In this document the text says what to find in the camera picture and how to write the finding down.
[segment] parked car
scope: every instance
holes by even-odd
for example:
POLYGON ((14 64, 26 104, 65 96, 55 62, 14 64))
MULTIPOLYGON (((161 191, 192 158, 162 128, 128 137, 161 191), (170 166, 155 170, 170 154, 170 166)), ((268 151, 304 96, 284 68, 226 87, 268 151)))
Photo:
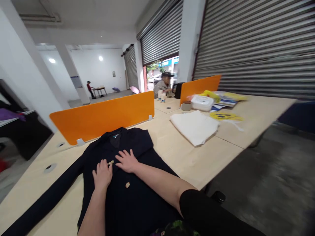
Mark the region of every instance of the parked car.
POLYGON ((162 80, 162 74, 157 74, 150 77, 150 79, 148 79, 148 83, 159 82, 160 80, 162 80))

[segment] light wooden desktop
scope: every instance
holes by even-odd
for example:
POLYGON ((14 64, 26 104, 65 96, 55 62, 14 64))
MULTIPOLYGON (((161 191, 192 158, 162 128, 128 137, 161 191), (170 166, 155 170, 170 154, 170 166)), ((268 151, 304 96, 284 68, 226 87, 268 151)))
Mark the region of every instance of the light wooden desktop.
MULTIPOLYGON (((197 189, 202 189, 294 101, 294 99, 249 96, 249 101, 239 102, 232 110, 222 110, 242 116, 244 121, 239 123, 239 126, 244 132, 238 131, 232 124, 222 123, 215 136, 196 148, 175 129, 169 120, 172 114, 183 112, 180 109, 171 112, 166 110, 166 106, 170 104, 179 106, 178 100, 174 98, 167 98, 164 104, 155 101, 153 120, 133 127, 147 129, 159 156, 181 178, 197 189)), ((1 234, 80 157, 92 141, 80 147, 68 144, 57 147, 60 142, 64 142, 64 138, 60 133, 56 133, 0 204, 0 215, 4 216, 0 218, 1 234), (56 168, 44 174, 44 169, 52 163, 57 164, 56 168)), ((33 228, 29 235, 76 235, 82 199, 83 177, 80 175, 58 205, 33 228)))

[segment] orange desk divider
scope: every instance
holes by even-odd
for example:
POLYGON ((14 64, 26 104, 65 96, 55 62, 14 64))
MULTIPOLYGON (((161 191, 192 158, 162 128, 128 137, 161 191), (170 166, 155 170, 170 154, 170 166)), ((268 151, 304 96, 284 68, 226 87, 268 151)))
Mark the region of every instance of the orange desk divider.
POLYGON ((187 101, 187 97, 203 93, 205 90, 216 91, 219 87, 221 75, 215 75, 204 79, 184 83, 181 87, 180 105, 187 101))
POLYGON ((129 127, 154 116, 153 91, 116 98, 50 114, 70 145, 87 142, 105 132, 129 127))

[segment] standing person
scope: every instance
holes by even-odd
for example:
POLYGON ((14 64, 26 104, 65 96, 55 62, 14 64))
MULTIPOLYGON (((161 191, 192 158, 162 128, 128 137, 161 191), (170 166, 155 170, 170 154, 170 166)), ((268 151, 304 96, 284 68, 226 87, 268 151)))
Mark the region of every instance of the standing person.
POLYGON ((94 94, 93 94, 93 92, 92 92, 92 87, 90 86, 90 81, 88 81, 88 83, 86 84, 86 86, 88 87, 88 90, 89 90, 89 92, 91 93, 91 95, 92 95, 92 99, 96 99, 96 97, 94 97, 94 94))

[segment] roll-up door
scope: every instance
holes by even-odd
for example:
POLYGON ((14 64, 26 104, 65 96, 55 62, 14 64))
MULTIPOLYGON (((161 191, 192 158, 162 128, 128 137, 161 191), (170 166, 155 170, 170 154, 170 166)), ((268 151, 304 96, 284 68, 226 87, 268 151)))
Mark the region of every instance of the roll-up door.
POLYGON ((177 1, 141 38, 143 65, 177 56, 183 0, 177 1))
POLYGON ((125 51, 124 55, 129 87, 135 86, 139 89, 137 65, 135 56, 135 47, 130 46, 128 51, 125 51))
POLYGON ((219 89, 315 99, 312 0, 208 0, 194 79, 222 74, 219 89))

